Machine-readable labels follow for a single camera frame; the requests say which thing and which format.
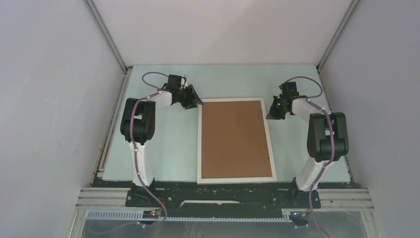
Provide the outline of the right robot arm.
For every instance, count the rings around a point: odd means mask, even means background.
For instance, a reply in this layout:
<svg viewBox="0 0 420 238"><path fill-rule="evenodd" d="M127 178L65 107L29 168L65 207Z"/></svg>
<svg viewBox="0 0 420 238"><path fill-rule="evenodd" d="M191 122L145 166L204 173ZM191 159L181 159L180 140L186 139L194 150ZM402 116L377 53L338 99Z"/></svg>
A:
<svg viewBox="0 0 420 238"><path fill-rule="evenodd" d="M312 97L301 95L296 82L288 80L279 89L281 92L273 97L266 119L285 119L290 114L308 123L309 158L295 178L297 188L288 193L289 203L301 207L308 200L306 192L316 190L324 172L348 154L346 116L342 112L329 112L314 103Z"/></svg>

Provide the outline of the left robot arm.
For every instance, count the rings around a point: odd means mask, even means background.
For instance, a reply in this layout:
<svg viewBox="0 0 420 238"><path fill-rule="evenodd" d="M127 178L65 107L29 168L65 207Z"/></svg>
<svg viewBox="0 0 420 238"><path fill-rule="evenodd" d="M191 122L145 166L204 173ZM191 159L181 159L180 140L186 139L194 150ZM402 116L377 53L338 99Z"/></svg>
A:
<svg viewBox="0 0 420 238"><path fill-rule="evenodd" d="M149 84L145 76L159 74L167 78L162 87ZM128 142L134 165L133 183L139 187L149 187L155 180L151 160L146 148L153 138L156 127L156 111L174 104L180 104L183 109L190 110L203 104L194 86L187 83L186 76L147 72L142 81L156 91L142 98L128 98L125 102L120 133Z"/></svg>

